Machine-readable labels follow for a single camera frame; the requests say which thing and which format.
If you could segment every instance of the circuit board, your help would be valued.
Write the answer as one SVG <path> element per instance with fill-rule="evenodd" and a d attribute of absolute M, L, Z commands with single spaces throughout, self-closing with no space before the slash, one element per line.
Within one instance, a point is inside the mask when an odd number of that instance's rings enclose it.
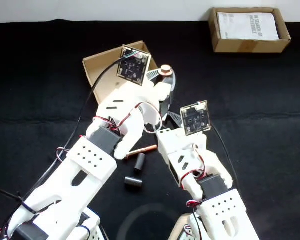
<path fill-rule="evenodd" d="M 181 120 L 185 136 L 211 128 L 207 101 L 200 101 L 195 104 L 180 108 Z"/>
<path fill-rule="evenodd" d="M 132 56 L 119 63 L 117 76 L 141 86 L 149 68 L 151 55 L 123 45 L 121 56 L 128 55 Z"/>

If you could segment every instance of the copper pipe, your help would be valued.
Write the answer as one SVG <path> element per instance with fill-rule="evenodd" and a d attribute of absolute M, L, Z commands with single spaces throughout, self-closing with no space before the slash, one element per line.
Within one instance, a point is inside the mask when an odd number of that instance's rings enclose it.
<path fill-rule="evenodd" d="M 129 152 L 126 156 L 125 156 L 125 159 L 128 159 L 130 156 L 133 156 L 133 155 L 136 155 L 136 154 L 139 154 L 139 153 L 145 153 L 145 152 L 149 152 L 149 151 L 152 151 L 152 150 L 155 150 L 157 149 L 158 146 L 156 145 L 152 145 L 152 146 L 147 146 L 146 148 L 140 148 L 140 149 L 137 149 L 137 150 L 134 150 L 134 151 L 131 151 Z"/>

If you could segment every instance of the table surface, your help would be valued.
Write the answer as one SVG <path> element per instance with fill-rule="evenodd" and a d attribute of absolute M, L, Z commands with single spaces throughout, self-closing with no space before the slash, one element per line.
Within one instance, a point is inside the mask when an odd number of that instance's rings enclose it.
<path fill-rule="evenodd" d="M 205 22 L 0 24 L 0 187 L 26 193 L 64 145 L 89 91 L 82 59 L 145 41 L 158 65 L 173 67 L 171 111 L 208 100 L 228 148 L 248 216 L 262 240 L 300 240 L 300 23 L 282 54 L 215 54 Z M 78 135 L 96 110 L 91 100 Z M 228 168 L 213 132 L 207 147 Z M 155 142 L 144 135 L 136 145 Z M 129 192 L 135 160 L 118 168 L 90 207 L 111 240 L 167 239 L 190 210 L 157 152 L 147 155 L 141 191 Z M 0 195 L 0 225 L 16 203 Z"/>

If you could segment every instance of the black cylinder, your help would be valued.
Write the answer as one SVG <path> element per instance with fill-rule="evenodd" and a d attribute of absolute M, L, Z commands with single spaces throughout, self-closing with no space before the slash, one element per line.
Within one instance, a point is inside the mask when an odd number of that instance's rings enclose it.
<path fill-rule="evenodd" d="M 133 178 L 133 177 L 129 177 L 129 176 L 126 176 L 124 178 L 124 183 L 126 185 L 130 185 L 130 186 L 134 186 L 134 187 L 138 187 L 138 188 L 140 188 L 142 186 L 141 179 L 137 179 L 137 178 Z"/>
<path fill-rule="evenodd" d="M 145 160 L 145 154 L 144 153 L 139 153 L 137 159 L 136 159 L 136 163 L 134 166 L 134 170 L 137 172 L 142 171 L 143 168 L 143 164 L 144 164 L 144 160 Z"/>

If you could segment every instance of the cardboard box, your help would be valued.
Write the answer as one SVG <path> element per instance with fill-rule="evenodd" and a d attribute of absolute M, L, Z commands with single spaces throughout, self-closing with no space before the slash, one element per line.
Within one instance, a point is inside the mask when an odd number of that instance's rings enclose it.
<path fill-rule="evenodd" d="M 128 44 L 128 46 L 150 53 L 145 43 L 142 41 Z M 107 68 L 111 63 L 118 60 L 121 55 L 122 46 L 111 49 L 106 52 L 102 52 L 90 57 L 83 59 L 83 67 L 85 70 L 86 77 L 90 85 L 92 86 L 96 81 L 97 77 L 102 71 Z M 157 66 L 151 58 L 149 70 L 157 69 Z M 141 86 L 117 77 L 117 65 L 113 66 L 97 84 L 94 95 L 98 104 L 100 104 L 113 90 L 120 88 L 123 85 L 130 85 L 130 88 L 140 88 Z"/>
<path fill-rule="evenodd" d="M 278 40 L 241 40 L 221 39 L 217 12 L 222 13 L 272 13 L 279 36 Z M 209 17 L 212 46 L 215 53 L 281 53 L 290 43 L 291 38 L 286 29 L 281 13 L 276 8 L 252 7 L 252 8 L 212 8 Z"/>

